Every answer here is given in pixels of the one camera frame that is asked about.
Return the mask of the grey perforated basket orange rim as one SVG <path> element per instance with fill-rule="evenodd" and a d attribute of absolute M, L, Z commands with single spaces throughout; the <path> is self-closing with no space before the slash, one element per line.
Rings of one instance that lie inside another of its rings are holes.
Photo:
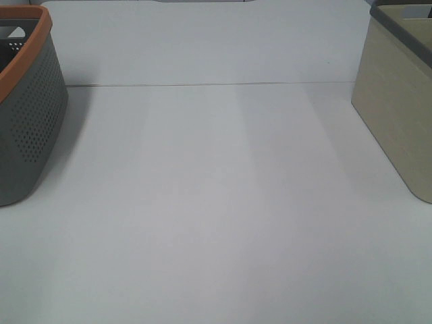
<path fill-rule="evenodd" d="M 68 92 L 51 37 L 52 19 L 40 5 L 1 6 L 1 26 L 24 36 L 1 39 L 1 205 L 35 188 L 56 143 Z"/>

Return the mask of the beige basket grey rim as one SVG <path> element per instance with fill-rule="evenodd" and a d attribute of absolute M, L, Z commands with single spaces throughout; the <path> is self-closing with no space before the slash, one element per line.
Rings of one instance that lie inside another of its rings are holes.
<path fill-rule="evenodd" d="M 418 199 L 431 202 L 431 2 L 374 1 L 351 102 Z"/>

